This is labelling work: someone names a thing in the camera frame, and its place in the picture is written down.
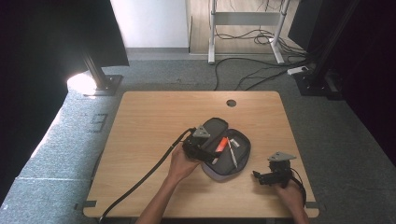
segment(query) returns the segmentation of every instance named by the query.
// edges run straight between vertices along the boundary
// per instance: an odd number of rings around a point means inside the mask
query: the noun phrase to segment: metal stand
[[[332,91],[331,86],[329,86],[329,84],[332,84],[329,69],[331,67],[335,45],[359,2],[360,0],[353,0],[349,4],[344,16],[341,18],[340,23],[335,28],[328,44],[325,46],[313,73],[309,74],[309,72],[306,72],[294,75],[301,95],[327,96],[330,99],[342,99],[341,93],[339,91]]]
[[[112,75],[106,76],[102,68],[98,66],[92,59],[87,50],[83,50],[84,62],[91,71],[93,80],[96,83],[96,90],[93,94],[84,94],[86,96],[113,96],[119,87],[122,76]]]
[[[285,61],[280,54],[278,39],[282,31],[283,22],[286,18],[290,0],[285,0],[280,12],[217,12],[216,1],[212,0],[212,10],[210,11],[210,38],[209,38],[209,64],[215,63],[215,30],[216,25],[263,25],[276,26],[274,38],[270,38],[271,48],[278,63]]]

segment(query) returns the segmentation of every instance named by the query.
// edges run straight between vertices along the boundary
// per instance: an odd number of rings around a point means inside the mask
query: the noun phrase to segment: pen
[[[228,147],[230,148],[231,151],[231,156],[233,157],[233,165],[235,165],[235,168],[238,168],[238,163],[236,162],[235,155],[233,154],[233,148],[231,147],[230,139],[228,137],[227,137],[227,141],[228,141]]]

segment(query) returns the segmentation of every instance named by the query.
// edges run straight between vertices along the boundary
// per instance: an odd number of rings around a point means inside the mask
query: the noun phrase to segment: floor
[[[204,55],[175,51],[128,51],[130,67],[104,68],[123,75],[115,96],[86,97],[85,84],[69,87],[63,107],[23,168],[0,208],[0,223],[97,223],[82,207],[94,168],[120,99],[126,91],[278,91],[310,178],[320,214],[311,223],[396,223],[396,169],[344,101],[303,97],[293,77],[273,67],[272,54],[247,55],[260,61],[221,59],[209,65]],[[78,83],[89,73],[75,77]],[[135,218],[108,223],[134,223]],[[273,219],[166,219],[163,223],[281,223]]]

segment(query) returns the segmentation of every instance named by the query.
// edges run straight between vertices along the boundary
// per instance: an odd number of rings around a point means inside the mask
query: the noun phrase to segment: light
[[[89,74],[81,73],[67,80],[67,87],[70,91],[77,91],[81,94],[93,95],[96,90],[96,83]]]

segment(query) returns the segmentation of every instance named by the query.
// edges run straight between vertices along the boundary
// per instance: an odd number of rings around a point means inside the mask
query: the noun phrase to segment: wooden table
[[[236,101],[228,106],[227,101]],[[225,119],[251,142],[247,166],[238,176],[219,183],[201,167],[177,187],[165,217],[290,217],[273,189],[262,186],[252,171],[270,173],[267,158],[277,151],[297,157],[291,167],[302,177],[307,201],[315,202],[280,96],[275,91],[129,91],[108,137],[85,207],[87,217],[100,217],[141,179],[188,128],[208,119]],[[108,217],[138,217],[159,189],[170,157]],[[317,208],[306,208],[310,217]]]

